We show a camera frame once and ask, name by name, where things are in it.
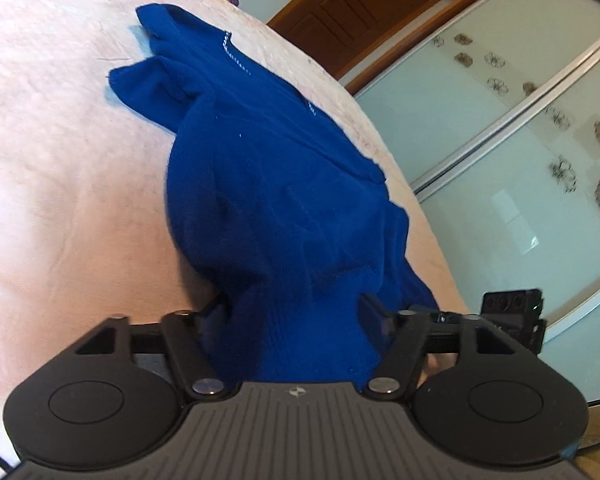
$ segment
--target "circular pad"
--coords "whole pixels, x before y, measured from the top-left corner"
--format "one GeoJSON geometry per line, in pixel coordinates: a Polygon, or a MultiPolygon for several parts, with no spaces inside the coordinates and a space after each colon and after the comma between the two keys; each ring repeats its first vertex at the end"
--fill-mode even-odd
{"type": "Polygon", "coordinates": [[[542,410],[542,397],[526,384],[491,381],[469,392],[469,405],[493,422],[524,422],[542,410]]]}
{"type": "Polygon", "coordinates": [[[49,409],[73,424],[94,424],[114,416],[125,401],[123,393],[109,383],[82,381],[68,384],[49,399],[49,409]]]}

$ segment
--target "door frame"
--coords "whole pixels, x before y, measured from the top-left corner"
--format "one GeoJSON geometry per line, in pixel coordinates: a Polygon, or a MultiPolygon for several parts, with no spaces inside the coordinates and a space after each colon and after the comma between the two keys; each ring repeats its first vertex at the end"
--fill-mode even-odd
{"type": "MultiPolygon", "coordinates": [[[[280,27],[285,21],[288,19],[293,12],[296,11],[296,7],[298,7],[304,0],[291,0],[286,6],[280,10],[273,18],[271,18],[267,25],[271,27],[276,32],[279,32],[280,27]]],[[[436,3],[441,0],[429,0],[422,6],[415,9],[413,12],[405,16],[400,22],[396,23],[392,28],[386,31],[384,34],[381,34],[373,43],[371,43],[368,47],[366,47],[362,52],[357,54],[352,60],[350,60],[346,65],[344,65],[340,70],[338,70],[333,77],[336,79],[344,76],[349,70],[355,67],[360,61],[365,59],[366,56],[371,54],[376,48],[378,48],[381,44],[383,44],[386,40],[392,37],[396,32],[405,27],[408,23],[411,23],[415,20],[419,15],[425,12],[427,9],[433,7],[436,3]]]]}

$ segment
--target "logo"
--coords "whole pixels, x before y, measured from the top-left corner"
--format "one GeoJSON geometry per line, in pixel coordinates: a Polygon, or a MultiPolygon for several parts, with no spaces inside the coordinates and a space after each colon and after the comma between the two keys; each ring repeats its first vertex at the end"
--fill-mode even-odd
{"type": "Polygon", "coordinates": [[[289,394],[294,397],[302,397],[306,393],[306,390],[300,386],[294,386],[289,390],[289,394]]]}

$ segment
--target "round pad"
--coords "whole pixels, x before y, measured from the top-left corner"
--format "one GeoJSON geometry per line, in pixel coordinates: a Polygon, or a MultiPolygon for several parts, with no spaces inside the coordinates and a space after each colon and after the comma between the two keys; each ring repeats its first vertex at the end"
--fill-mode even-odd
{"type": "Polygon", "coordinates": [[[557,459],[587,426],[582,394],[534,356],[469,355],[429,378],[413,415],[440,448],[467,462],[525,466],[557,459]]]}
{"type": "Polygon", "coordinates": [[[526,384],[491,381],[469,392],[469,405],[493,422],[524,422],[542,410],[542,397],[526,384]]]}
{"type": "Polygon", "coordinates": [[[65,422],[94,424],[114,416],[124,401],[123,393],[109,383],[82,381],[56,391],[49,400],[49,409],[65,422]]]}
{"type": "Polygon", "coordinates": [[[11,393],[3,417],[21,458],[97,470],[156,446],[179,411],[171,385],[131,360],[61,355],[11,393]]]}

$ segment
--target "pink bedspread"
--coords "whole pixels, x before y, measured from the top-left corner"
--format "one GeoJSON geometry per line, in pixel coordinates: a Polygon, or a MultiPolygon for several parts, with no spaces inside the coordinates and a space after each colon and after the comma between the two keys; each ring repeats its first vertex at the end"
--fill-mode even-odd
{"type": "MultiPolygon", "coordinates": [[[[113,67],[145,57],[134,9],[177,4],[234,32],[387,175],[411,217],[408,257],[445,310],[463,311],[446,262],[393,157],[336,81],[224,0],[0,0],[0,413],[41,364],[115,312],[133,322],[207,303],[164,215],[173,136],[120,104],[113,67]]],[[[0,452],[16,457],[0,420],[0,452]]]]}

